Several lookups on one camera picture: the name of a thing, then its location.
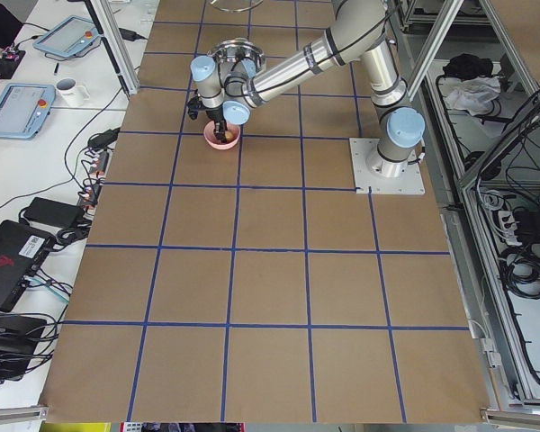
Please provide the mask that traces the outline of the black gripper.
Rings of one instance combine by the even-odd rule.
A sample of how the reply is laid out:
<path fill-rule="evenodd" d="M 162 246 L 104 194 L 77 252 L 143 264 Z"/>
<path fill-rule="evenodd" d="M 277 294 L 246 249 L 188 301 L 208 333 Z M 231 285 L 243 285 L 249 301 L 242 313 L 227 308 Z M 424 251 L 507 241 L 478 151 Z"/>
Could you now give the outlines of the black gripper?
<path fill-rule="evenodd" d="M 226 121 L 224 120 L 222 105 L 207 107 L 203 103 L 202 97 L 195 93 L 186 103 L 186 113 L 191 120 L 195 121 L 199 113 L 206 113 L 207 117 L 214 121 L 213 133 L 216 140 L 226 139 Z"/>

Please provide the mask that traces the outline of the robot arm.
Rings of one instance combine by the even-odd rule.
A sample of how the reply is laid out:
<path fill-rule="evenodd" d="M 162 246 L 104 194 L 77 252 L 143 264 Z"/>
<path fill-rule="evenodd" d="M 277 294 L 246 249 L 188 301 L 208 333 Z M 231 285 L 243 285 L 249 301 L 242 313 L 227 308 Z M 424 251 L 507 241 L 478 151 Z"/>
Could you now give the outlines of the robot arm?
<path fill-rule="evenodd" d="M 316 40 L 267 68 L 262 50 L 247 39 L 225 40 L 193 59 L 196 90 L 187 103 L 191 119 L 200 112 L 213 122 L 216 139 L 227 142 L 230 125 L 248 122 L 251 112 L 333 67 L 362 63 L 382 136 L 366 164 L 376 175 L 401 176 L 426 124 L 412 108 L 386 35 L 395 9 L 384 1 L 335 1 L 335 21 Z"/>

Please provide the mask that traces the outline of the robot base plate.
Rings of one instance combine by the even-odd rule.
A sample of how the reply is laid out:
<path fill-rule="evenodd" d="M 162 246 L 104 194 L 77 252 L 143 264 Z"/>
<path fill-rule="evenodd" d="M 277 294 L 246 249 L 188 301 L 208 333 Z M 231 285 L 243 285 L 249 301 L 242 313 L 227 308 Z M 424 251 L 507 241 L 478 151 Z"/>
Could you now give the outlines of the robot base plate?
<path fill-rule="evenodd" d="M 358 194 L 423 195 L 419 165 L 410 160 L 394 164 L 377 159 L 378 139 L 351 138 L 350 154 Z"/>

